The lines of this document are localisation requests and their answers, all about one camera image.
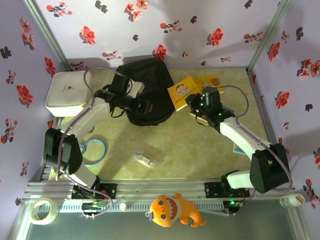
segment orange stuffed fish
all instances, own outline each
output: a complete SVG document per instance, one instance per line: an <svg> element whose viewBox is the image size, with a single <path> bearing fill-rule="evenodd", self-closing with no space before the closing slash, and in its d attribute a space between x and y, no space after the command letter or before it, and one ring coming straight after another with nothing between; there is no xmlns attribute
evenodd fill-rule
<svg viewBox="0 0 320 240"><path fill-rule="evenodd" d="M177 193L174 198L165 195L158 196L151 203L150 212L145 215L150 221L165 228L172 226L177 219L187 225L189 224L188 217L193 219L192 227L199 227L207 222L202 220L196 206L182 199L180 193Z"/></svg>

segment floral wallpaper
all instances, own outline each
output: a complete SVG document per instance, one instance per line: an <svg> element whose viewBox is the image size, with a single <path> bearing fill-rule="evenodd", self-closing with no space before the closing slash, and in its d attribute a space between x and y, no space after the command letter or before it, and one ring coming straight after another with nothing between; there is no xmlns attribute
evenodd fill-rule
<svg viewBox="0 0 320 240"><path fill-rule="evenodd" d="M292 0L251 78L275 139L287 149L294 186L305 196L300 209L312 240L320 235L319 11L318 0Z"/></svg>
<svg viewBox="0 0 320 240"><path fill-rule="evenodd" d="M170 68L229 68L249 65L279 1L36 3L72 69L80 63L117 67L152 56Z"/></svg>
<svg viewBox="0 0 320 240"><path fill-rule="evenodd" d="M44 105L52 76L64 69L25 4L0 5L0 239L8 239L52 126Z"/></svg>

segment blue cable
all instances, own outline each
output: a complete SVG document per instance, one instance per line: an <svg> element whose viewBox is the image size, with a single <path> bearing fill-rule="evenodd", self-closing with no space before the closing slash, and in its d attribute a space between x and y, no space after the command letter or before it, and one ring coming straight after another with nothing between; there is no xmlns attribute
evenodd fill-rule
<svg viewBox="0 0 320 240"><path fill-rule="evenodd" d="M98 138L93 138L93 139L90 139L90 140L88 140L88 141L86 141L84 144L80 144L80 147L82 147L83 148L83 151L82 151L82 156L85 154L85 152L86 152L86 150L87 150L87 144L89 144L89 143L91 143L91 142L99 142L99 143L101 143L102 145L103 145L103 147L104 147L104 152L103 152L103 155L102 155L102 157L99 159L99 160L97 160L96 162L94 162L94 163L84 163L84 165L85 166L95 166L95 165L97 165L97 164L99 164L104 158L105 158L105 156L106 156L106 154L107 154L107 146L106 146L106 144L104 143L104 141L102 141L101 139L98 139Z"/></svg>

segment masking tape roll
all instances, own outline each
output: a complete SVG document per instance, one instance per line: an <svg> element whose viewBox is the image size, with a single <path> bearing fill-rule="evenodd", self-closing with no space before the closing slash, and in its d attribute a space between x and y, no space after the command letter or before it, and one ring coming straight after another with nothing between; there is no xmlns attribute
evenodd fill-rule
<svg viewBox="0 0 320 240"><path fill-rule="evenodd" d="M38 216L39 213L39 207L44 204L49 204L50 205L50 210L48 215L44 219L40 219ZM30 215L30 220L31 223L35 225L48 225L52 223L56 217L58 216L59 213L59 206L58 203L47 198L43 197L37 200L31 207L29 215Z"/></svg>

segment light green floor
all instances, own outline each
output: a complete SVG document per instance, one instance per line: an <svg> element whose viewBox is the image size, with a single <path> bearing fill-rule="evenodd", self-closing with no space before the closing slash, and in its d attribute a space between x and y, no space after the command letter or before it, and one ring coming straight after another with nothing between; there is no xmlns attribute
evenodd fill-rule
<svg viewBox="0 0 320 240"><path fill-rule="evenodd" d="M175 83L187 76L217 75L222 85L235 85L247 94L250 108L240 121L258 136L266 139L257 104L244 68L241 69L170 69ZM92 73L95 88L111 82L113 73ZM235 114L243 113L246 102L236 89L225 89L220 95L224 106ZM232 170L248 170L248 157L233 153L233 142L213 128L198 125L185 107L159 126L139 127L131 124L126 115L120 118L106 116L95 126L84 141L100 138L108 145L103 161L88 167L102 180L108 179L168 179L168 178L220 178ZM160 165L151 169L134 160L131 155L139 150L156 159ZM103 148L91 143L84 157L99 159Z"/></svg>

